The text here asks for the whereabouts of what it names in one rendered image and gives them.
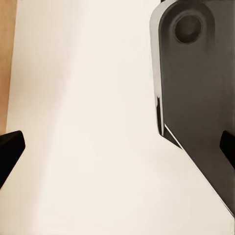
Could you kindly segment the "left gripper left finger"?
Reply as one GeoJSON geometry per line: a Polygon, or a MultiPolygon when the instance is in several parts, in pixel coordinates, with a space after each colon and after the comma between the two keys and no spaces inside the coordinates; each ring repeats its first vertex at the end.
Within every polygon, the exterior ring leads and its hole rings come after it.
{"type": "Polygon", "coordinates": [[[24,150],[25,141],[22,131],[0,136],[0,188],[4,185],[24,150]]]}

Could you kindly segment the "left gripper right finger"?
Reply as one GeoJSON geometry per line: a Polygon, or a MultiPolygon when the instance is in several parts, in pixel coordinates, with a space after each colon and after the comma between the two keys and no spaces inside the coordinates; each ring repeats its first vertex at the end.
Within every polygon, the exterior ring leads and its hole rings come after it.
{"type": "Polygon", "coordinates": [[[223,131],[219,147],[235,170],[235,132],[223,131]]]}

